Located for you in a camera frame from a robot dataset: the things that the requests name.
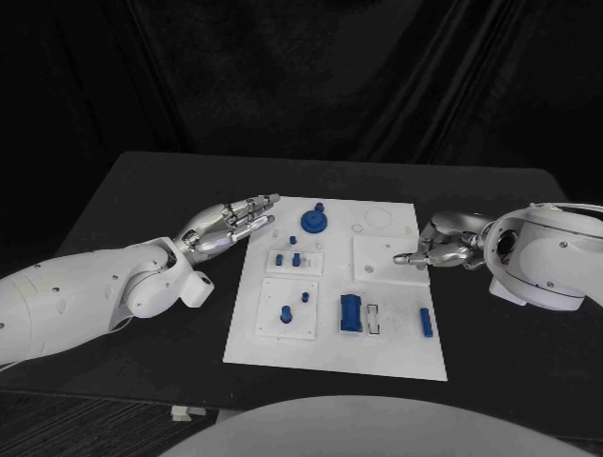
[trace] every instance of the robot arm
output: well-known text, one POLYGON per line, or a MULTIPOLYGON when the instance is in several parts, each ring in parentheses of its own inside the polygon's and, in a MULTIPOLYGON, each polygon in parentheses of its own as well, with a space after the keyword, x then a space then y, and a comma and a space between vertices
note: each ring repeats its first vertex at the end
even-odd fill
POLYGON ((438 213, 418 252, 394 262, 419 268, 487 265, 491 292, 513 303, 576 310, 589 296, 603 307, 603 222, 559 207, 603 212, 589 205, 531 205, 490 222, 481 215, 438 213))
POLYGON ((194 266, 273 222, 278 195, 217 205, 180 236, 41 262, 0 280, 0 365, 61 352, 131 317, 197 308, 214 284, 194 266))

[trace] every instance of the black table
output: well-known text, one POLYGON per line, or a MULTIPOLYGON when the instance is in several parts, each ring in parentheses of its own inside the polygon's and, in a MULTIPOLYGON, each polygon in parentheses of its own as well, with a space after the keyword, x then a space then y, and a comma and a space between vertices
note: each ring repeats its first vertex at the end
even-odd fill
MULTIPOLYGON (((563 201, 539 169, 485 169, 131 152, 116 163, 60 254, 174 236, 214 203, 279 192, 412 202, 423 225, 441 209, 503 215, 563 201)), ((200 268, 216 282, 203 308, 178 302, 116 334, 0 373, 0 390, 226 409, 299 397, 367 394, 484 412, 557 436, 603 439, 603 309, 519 307, 490 292, 491 273, 432 269, 449 381, 221 362, 247 243, 200 268)))

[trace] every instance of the floor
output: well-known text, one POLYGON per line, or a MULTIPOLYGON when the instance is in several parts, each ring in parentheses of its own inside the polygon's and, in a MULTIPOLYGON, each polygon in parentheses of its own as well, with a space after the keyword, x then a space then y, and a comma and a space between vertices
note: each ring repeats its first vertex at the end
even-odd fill
MULTIPOLYGON (((0 457, 156 457, 224 419, 171 421, 171 407, 0 392, 0 457)), ((563 439, 603 457, 603 442, 563 439)))

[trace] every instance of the dark background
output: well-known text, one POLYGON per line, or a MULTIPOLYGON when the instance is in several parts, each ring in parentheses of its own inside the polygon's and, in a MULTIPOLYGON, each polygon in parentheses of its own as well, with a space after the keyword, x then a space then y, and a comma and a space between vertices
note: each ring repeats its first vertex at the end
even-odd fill
POLYGON ((125 150, 539 167, 603 204, 603 1, 0 0, 0 276, 125 150))

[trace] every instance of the blue rectangular block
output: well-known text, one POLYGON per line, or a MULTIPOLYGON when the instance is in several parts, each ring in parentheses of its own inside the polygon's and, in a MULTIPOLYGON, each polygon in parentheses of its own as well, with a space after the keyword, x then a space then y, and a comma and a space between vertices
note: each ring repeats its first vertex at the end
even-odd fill
POLYGON ((428 338, 435 336, 435 330, 432 330, 432 316, 429 315, 429 309, 420 309, 420 321, 422 321, 422 332, 428 338))
POLYGON ((344 331, 363 331, 360 321, 360 297, 357 295, 343 295, 340 299, 341 319, 340 329, 344 331))

